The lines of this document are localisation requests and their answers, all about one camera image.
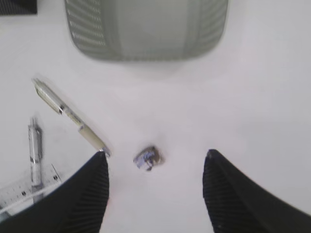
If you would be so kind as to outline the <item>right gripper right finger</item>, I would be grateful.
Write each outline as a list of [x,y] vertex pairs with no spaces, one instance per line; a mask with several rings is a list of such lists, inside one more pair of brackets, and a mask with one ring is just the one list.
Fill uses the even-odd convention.
[[203,198],[215,233],[309,233],[311,216],[263,189],[219,151],[207,152]]

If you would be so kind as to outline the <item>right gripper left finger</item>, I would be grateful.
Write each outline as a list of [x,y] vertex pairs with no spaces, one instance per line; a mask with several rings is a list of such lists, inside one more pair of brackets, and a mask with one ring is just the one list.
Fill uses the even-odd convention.
[[108,163],[94,154],[72,177],[0,224],[2,233],[98,233],[108,202]]

